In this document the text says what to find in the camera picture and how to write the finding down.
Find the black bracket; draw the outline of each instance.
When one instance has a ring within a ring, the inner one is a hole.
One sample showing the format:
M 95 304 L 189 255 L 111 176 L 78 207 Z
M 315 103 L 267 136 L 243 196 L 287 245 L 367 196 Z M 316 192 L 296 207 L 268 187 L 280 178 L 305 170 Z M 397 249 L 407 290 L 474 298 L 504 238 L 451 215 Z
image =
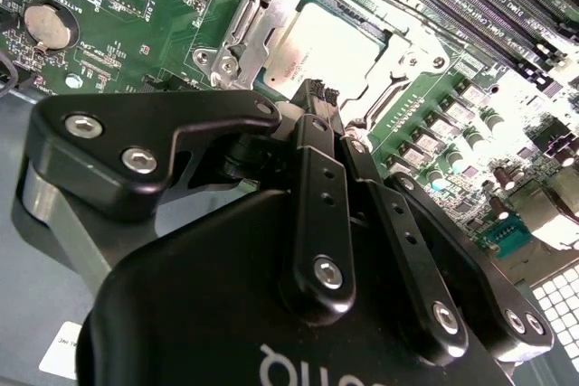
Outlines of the black bracket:
M 321 118 L 302 116 L 293 144 L 295 232 L 281 293 L 304 321 L 327 325 L 349 311 L 356 298 L 346 171 L 334 159 L 334 132 Z
M 90 139 L 71 134 L 66 119 L 73 115 L 97 120 L 102 133 Z M 192 174 L 217 138 L 268 135 L 279 124 L 279 111 L 253 91 L 60 95 L 35 106 L 25 153 L 48 183 L 113 220 L 139 221 L 154 213 L 170 187 L 173 199 L 176 189 L 191 193 L 188 183 L 174 179 L 179 152 L 193 156 L 184 171 Z M 121 155 L 134 147 L 154 156 L 154 171 L 123 165 Z
M 466 321 L 489 352 L 502 362 L 520 362 L 550 350 L 547 321 L 420 185 L 403 174 L 390 176 L 386 185 L 410 205 Z
M 460 313 L 404 197 L 383 185 L 374 160 L 359 141 L 340 139 L 354 200 L 378 227 L 388 280 L 398 290 L 395 317 L 409 345 L 426 361 L 446 365 L 466 353 L 469 339 Z

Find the screw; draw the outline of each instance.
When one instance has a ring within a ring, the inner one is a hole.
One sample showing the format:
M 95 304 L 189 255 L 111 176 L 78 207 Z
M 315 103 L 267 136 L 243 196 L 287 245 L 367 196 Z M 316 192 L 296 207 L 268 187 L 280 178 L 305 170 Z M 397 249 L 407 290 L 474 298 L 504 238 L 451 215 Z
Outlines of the screw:
M 273 109 L 272 109 L 270 106 L 268 106 L 267 104 L 262 103 L 261 101 L 257 101 L 257 102 L 255 103 L 255 105 L 257 106 L 257 108 L 258 108 L 261 112 L 265 113 L 266 115 L 270 115 L 270 114 L 273 113 Z
M 505 314 L 507 314 L 507 320 L 508 323 L 510 324 L 510 326 L 515 329 L 516 332 L 519 332 L 520 334 L 523 334 L 525 332 L 525 325 L 523 324 L 523 322 L 521 321 L 521 319 L 517 316 L 517 314 L 515 314 L 513 311 L 511 311 L 510 309 L 507 309 L 505 311 Z
M 121 160 L 128 169 L 139 174 L 150 174 L 157 168 L 157 160 L 142 148 L 129 148 L 122 154 Z
M 197 52 L 195 55 L 195 60 L 199 65 L 207 65 L 207 62 L 209 61 L 207 59 L 207 53 L 204 52 Z
M 324 287 L 338 289 L 342 286 L 342 272 L 332 261 L 326 258 L 318 258 L 314 263 L 316 278 Z
M 82 88 L 82 77 L 78 74 L 74 74 L 73 72 L 69 72 L 66 77 L 64 78 L 64 83 L 71 89 L 80 89 Z
M 531 314 L 527 314 L 527 321 L 531 325 L 531 327 L 535 329 L 535 332 L 537 332 L 538 334 L 545 334 L 545 328 L 543 327 L 543 325 L 541 325 L 541 323 L 539 323 L 539 320 L 534 318 Z
M 360 153 L 360 154 L 365 153 L 365 146 L 362 145 L 361 142 L 358 142 L 357 140 L 353 140 L 353 141 L 352 141 L 352 146 L 354 147 L 354 149 L 355 149 L 358 153 Z
M 73 136 L 94 139 L 102 135 L 102 125 L 95 118 L 72 115 L 64 120 L 66 130 Z
M 400 182 L 402 183 L 402 185 L 404 187 L 406 187 L 408 190 L 414 190 L 414 184 L 412 181 L 410 181 L 408 178 L 400 178 Z
M 459 332 L 459 322 L 456 321 L 454 314 L 442 302 L 435 302 L 432 305 L 432 312 L 436 321 L 449 334 L 457 334 Z
M 312 119 L 311 123 L 314 125 L 315 128 L 317 128 L 319 131 L 326 131 L 327 127 L 326 124 L 324 124 L 322 121 L 320 121 L 317 118 Z
M 438 58 L 434 58 L 434 61 L 432 62 L 432 66 L 435 69 L 440 69 L 444 66 L 444 58 L 438 57 Z

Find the gray metal panel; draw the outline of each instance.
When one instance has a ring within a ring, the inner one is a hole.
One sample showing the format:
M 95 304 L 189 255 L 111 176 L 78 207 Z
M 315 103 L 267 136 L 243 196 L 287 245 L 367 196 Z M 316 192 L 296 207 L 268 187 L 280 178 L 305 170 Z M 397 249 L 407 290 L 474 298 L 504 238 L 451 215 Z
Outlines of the gray metal panel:
M 72 385 L 38 364 L 64 322 L 82 324 L 89 291 L 78 275 L 24 243 L 10 222 L 31 108 L 11 95 L 0 99 L 0 378 Z

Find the motherboard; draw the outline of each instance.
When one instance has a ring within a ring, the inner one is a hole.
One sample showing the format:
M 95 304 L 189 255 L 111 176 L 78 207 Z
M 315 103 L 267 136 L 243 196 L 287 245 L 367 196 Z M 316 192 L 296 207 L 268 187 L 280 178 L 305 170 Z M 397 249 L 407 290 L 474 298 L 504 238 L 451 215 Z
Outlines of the motherboard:
M 0 31 L 21 92 L 321 80 L 489 255 L 579 241 L 578 0 L 0 0 Z

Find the white label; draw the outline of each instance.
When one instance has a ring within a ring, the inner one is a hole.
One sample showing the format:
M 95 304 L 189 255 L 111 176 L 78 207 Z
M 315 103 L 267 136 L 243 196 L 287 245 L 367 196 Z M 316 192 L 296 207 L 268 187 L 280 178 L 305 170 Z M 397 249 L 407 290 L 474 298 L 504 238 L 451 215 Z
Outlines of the white label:
M 75 355 L 76 343 L 81 332 L 81 325 L 67 321 L 58 331 L 38 369 L 49 374 L 60 375 L 76 380 Z

